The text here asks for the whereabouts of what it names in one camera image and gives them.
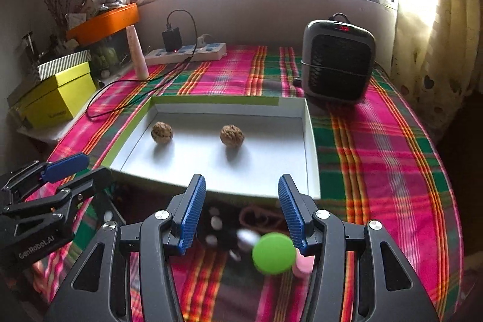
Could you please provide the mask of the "brown walnut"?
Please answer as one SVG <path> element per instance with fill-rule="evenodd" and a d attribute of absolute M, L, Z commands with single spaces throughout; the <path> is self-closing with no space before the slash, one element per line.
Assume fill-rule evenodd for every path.
<path fill-rule="evenodd" d="M 152 126 L 151 135 L 153 141 L 157 144 L 167 144 L 173 139 L 173 129 L 172 127 L 164 122 L 156 122 Z"/>
<path fill-rule="evenodd" d="M 245 135 L 239 127 L 229 124 L 221 128 L 219 138 L 226 147 L 239 148 L 245 140 Z"/>

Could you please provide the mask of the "pink mushroom suction hook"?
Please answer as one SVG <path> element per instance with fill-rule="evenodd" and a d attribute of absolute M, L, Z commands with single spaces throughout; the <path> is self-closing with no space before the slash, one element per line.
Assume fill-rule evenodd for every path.
<path fill-rule="evenodd" d="M 314 269 L 314 256 L 305 257 L 296 249 L 296 259 L 292 265 L 292 273 L 300 279 L 307 279 Z"/>

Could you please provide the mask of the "white mushroom suction hook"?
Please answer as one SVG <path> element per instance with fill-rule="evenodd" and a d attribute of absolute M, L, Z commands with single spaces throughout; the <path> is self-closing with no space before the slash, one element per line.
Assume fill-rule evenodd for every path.
<path fill-rule="evenodd" d="M 237 247 L 244 253 L 248 253 L 258 244 L 260 238 L 257 232 L 241 228 L 237 230 Z"/>

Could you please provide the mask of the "yellow box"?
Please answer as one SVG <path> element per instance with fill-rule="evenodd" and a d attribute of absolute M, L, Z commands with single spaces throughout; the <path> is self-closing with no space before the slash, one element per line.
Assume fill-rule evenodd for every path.
<path fill-rule="evenodd" d="M 96 91 L 89 62 L 55 74 L 26 93 L 11 110 L 29 129 L 72 120 Z"/>

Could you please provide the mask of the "striped white box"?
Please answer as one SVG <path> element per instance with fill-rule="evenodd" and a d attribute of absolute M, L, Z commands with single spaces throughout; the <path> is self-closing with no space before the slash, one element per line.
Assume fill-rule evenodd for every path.
<path fill-rule="evenodd" d="M 39 82 L 92 59 L 90 50 L 75 52 L 35 66 L 33 74 Z"/>

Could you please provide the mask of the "black round disc with buttons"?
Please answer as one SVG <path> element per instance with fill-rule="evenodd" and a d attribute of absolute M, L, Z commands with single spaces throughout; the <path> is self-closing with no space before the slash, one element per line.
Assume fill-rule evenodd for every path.
<path fill-rule="evenodd" d="M 241 209 L 224 202 L 209 202 L 202 209 L 197 229 L 197 238 L 208 248 L 225 251 L 239 261 L 237 231 L 242 228 L 239 215 Z"/>

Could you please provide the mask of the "green and white shallow box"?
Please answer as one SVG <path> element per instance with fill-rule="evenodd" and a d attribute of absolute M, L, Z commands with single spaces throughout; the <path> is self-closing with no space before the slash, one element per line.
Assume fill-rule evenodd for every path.
<path fill-rule="evenodd" d="M 273 200 L 288 174 L 300 193 L 321 195 L 309 105 L 299 97 L 153 96 L 101 164 L 162 193 L 201 174 L 211 193 Z"/>

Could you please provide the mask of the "orange tray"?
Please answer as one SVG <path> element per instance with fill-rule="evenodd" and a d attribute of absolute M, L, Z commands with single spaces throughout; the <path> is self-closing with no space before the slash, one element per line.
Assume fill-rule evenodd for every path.
<path fill-rule="evenodd" d="M 118 33 L 140 20 L 137 4 L 129 4 L 101 13 L 66 32 L 66 39 L 74 39 L 80 46 L 89 46 Z"/>

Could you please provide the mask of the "pink rubber band loop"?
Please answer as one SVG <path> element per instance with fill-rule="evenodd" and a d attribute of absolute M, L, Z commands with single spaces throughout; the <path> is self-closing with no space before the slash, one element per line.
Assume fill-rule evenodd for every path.
<path fill-rule="evenodd" d="M 251 205 L 240 211 L 239 221 L 247 229 L 270 232 L 275 231 L 283 223 L 283 216 L 279 212 Z"/>

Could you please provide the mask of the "black charger adapter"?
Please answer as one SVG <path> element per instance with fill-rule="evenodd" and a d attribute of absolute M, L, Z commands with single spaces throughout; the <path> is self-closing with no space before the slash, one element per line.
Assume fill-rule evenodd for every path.
<path fill-rule="evenodd" d="M 177 52 L 183 47 L 183 41 L 179 28 L 166 29 L 162 38 L 167 52 Z"/>

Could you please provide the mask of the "white power strip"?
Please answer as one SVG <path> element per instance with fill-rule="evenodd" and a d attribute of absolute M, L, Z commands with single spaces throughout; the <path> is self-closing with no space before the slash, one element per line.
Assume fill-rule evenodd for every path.
<path fill-rule="evenodd" d="M 182 46 L 175 52 L 167 52 L 166 49 L 155 49 L 145 55 L 147 65 L 176 64 L 191 57 L 191 61 L 216 61 L 221 60 L 227 54 L 225 43 L 209 43 L 206 46 L 198 47 L 193 51 L 193 45 Z"/>

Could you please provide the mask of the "grey portable heater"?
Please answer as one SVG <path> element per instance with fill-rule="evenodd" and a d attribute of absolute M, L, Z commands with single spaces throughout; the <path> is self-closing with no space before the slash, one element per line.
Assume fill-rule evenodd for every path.
<path fill-rule="evenodd" d="M 376 55 L 371 32 L 337 12 L 307 24 L 301 59 L 301 87 L 307 96 L 354 105 L 368 89 Z"/>

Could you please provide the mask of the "yellow curtain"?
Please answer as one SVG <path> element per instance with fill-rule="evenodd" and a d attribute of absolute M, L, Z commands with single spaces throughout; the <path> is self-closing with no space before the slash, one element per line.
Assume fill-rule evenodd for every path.
<path fill-rule="evenodd" d="M 399 0 L 391 80 L 438 140 L 482 87 L 482 0 Z"/>

